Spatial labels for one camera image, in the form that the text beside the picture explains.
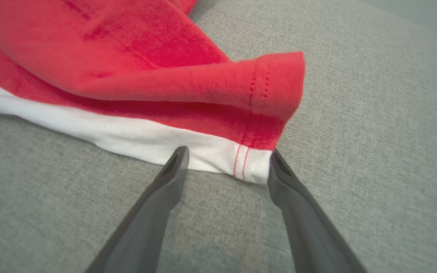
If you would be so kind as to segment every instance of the red and white garment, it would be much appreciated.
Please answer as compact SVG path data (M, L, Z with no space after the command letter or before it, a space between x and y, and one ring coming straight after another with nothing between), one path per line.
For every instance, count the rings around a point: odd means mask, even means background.
M196 0L0 0L0 113L117 154L265 183L300 103L301 52L232 62Z

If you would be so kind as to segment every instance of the red stitching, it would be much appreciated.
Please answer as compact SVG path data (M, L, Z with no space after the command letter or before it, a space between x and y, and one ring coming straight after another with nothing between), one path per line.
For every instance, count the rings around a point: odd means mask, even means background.
M269 86L269 73L270 73L270 64L267 67L267 73L266 73L266 82L265 82L265 87L264 87L264 95L262 96L262 107L266 106L266 99L267 99L267 87ZM259 115L258 121L257 121L257 127L256 130L254 131L254 135L252 137L252 141L250 142L250 145L253 146L255 144L255 137L257 136L257 131L259 131L259 128L261 126L261 121L262 121L262 117L264 116L264 113L261 113ZM244 158L244 166L242 166L242 179L246 180L246 175L245 175L245 170L246 170L246 163L247 163L247 156L248 156L248 151L249 151L250 147L247 147L247 151L246 151L246 156Z
M236 177L236 166L237 166L237 159L239 157L239 151L241 150L241 146L244 144L244 139L245 139L245 135L246 135L246 131L250 125L250 118L252 117L252 98L254 95L254 86L255 86L255 68L254 71L252 73L252 82L250 83L250 93L249 93L249 102L248 102L248 106L249 106L249 113L247 116L247 120L246 120L246 126L244 127L244 131L242 132L242 138L241 138L241 142L239 143L239 147L237 148L237 153L236 153L236 159L234 161L234 173L233 176Z

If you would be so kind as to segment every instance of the white stripe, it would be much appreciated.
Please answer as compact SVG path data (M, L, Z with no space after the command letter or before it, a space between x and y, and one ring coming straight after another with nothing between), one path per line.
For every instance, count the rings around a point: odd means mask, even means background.
M73 107L43 104L12 95L0 88L0 114L19 116L40 126L95 143L109 152L163 165L181 145L190 150L189 169L234 174L265 184L270 150L249 149L216 135L166 126L146 119L122 118Z

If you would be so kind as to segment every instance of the red fabric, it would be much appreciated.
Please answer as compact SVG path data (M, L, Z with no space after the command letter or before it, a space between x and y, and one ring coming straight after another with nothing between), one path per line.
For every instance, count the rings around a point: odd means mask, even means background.
M21 98L273 150L297 109L301 52L231 62L196 0L0 0L0 86Z

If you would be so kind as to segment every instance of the gray textured surface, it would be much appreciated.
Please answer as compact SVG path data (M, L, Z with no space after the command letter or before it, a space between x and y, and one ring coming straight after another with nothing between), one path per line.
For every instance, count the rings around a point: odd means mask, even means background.
M234 60L305 52L283 156L369 271L437 272L437 34L354 0L202 0L191 17ZM82 272L159 169L0 116L0 272ZM190 173L160 272L292 269L265 188Z

